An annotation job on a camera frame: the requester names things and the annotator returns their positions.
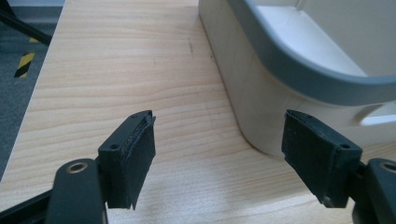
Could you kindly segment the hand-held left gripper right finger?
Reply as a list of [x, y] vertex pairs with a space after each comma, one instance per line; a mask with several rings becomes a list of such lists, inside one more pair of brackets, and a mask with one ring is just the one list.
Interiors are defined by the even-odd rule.
[[308, 189], [327, 208], [344, 208], [345, 186], [356, 171], [362, 149], [319, 119], [289, 109], [281, 150]]

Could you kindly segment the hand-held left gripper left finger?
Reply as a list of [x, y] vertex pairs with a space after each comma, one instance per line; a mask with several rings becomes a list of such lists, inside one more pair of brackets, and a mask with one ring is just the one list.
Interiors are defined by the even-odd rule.
[[154, 122], [151, 110], [132, 114], [99, 146], [109, 208], [135, 209], [156, 155]]

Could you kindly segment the black metal stand leg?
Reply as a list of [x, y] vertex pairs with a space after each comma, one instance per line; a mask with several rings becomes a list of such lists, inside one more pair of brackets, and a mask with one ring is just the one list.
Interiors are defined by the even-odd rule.
[[0, 9], [0, 22], [5, 25], [17, 30], [25, 35], [32, 37], [33, 39], [39, 41], [40, 43], [48, 46], [51, 42], [52, 36], [47, 35], [35, 27], [25, 23], [17, 19], [15, 16], [5, 12], [3, 9]]

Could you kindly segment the yellow black hazard tape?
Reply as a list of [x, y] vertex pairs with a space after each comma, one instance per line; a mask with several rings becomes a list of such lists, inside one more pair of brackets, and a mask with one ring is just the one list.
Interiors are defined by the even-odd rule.
[[30, 49], [26, 50], [22, 54], [14, 77], [17, 77], [17, 78], [27, 77], [31, 62], [32, 62], [33, 58], [35, 57], [35, 49], [33, 48], [33, 44], [37, 44], [38, 41], [31, 37], [29, 39], [29, 42], [32, 44], [32, 47]]

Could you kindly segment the white bin with grey rim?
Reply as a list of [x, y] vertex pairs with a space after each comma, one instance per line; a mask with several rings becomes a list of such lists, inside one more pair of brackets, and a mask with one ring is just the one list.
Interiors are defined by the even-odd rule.
[[396, 0], [199, 0], [242, 134], [278, 156], [284, 114], [396, 142]]

